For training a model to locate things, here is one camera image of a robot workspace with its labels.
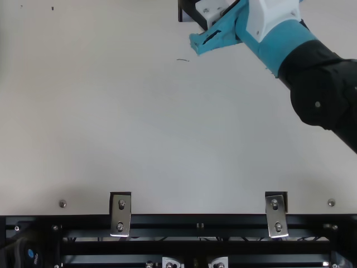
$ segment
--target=blue sticker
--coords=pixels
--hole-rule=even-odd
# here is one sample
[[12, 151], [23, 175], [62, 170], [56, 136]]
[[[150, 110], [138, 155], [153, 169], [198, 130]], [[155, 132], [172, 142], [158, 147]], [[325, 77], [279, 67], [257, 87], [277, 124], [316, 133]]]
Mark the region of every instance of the blue sticker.
[[29, 255], [30, 258], [33, 258], [33, 251], [32, 250], [28, 250], [27, 254]]

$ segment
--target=bolt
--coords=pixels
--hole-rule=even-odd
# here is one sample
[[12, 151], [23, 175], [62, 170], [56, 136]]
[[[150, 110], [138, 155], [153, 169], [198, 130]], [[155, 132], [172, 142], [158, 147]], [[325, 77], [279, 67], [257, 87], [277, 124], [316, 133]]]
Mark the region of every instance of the bolt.
[[277, 223], [275, 224], [275, 230], [276, 230], [278, 233], [280, 233], [281, 230], [283, 230], [283, 226], [282, 226], [279, 222], [277, 222]]
[[125, 207], [125, 200], [123, 200], [123, 199], [119, 200], [119, 209], [123, 210], [124, 207]]
[[278, 200], [273, 199], [272, 202], [271, 202], [271, 204], [272, 204], [274, 210], [277, 210], [277, 209], [278, 209]]
[[119, 222], [117, 225], [117, 230], [118, 232], [123, 232], [124, 230], [124, 224], [122, 222]]
[[61, 208], [65, 208], [66, 206], [67, 206], [67, 202], [66, 202], [66, 200], [60, 200], [59, 202], [58, 202], [58, 205], [61, 207]]
[[335, 199], [330, 198], [330, 199], [327, 201], [327, 203], [329, 204], [330, 207], [334, 207], [335, 204], [336, 204], [336, 201], [335, 201]]

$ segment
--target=black metal frame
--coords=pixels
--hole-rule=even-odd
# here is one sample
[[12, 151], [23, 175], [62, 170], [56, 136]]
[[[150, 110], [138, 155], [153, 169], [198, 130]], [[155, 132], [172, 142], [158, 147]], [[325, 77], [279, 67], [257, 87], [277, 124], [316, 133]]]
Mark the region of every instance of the black metal frame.
[[[0, 217], [0, 245], [29, 232], [41, 235], [49, 262], [61, 267], [144, 267], [162, 256], [178, 256], [189, 268], [209, 256], [229, 256], [232, 267], [319, 267], [343, 256], [357, 264], [357, 223], [351, 215], [287, 215], [290, 237], [329, 241], [228, 241], [268, 237], [265, 215], [140, 215], [131, 219], [131, 237], [221, 237], [222, 241], [74, 242], [64, 237], [110, 237], [110, 215]], [[0, 246], [0, 267], [4, 249]]]

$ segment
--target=white board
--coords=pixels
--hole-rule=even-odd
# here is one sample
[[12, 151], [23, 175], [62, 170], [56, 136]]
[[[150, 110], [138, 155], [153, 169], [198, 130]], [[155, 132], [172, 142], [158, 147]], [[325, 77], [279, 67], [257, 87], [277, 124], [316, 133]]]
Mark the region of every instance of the white board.
[[[357, 58], [357, 1], [301, 9]], [[194, 32], [176, 0], [0, 0], [0, 214], [108, 214], [110, 192], [133, 213], [264, 213], [265, 191], [357, 213], [357, 156], [244, 44], [198, 57]]]

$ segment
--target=black robot arm segment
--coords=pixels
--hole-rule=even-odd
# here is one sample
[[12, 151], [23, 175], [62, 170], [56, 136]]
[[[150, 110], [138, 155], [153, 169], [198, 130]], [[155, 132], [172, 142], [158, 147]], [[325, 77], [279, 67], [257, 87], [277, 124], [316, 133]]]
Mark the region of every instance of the black robot arm segment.
[[334, 131], [357, 153], [357, 61], [337, 56], [319, 40], [293, 50], [279, 69], [300, 119]]

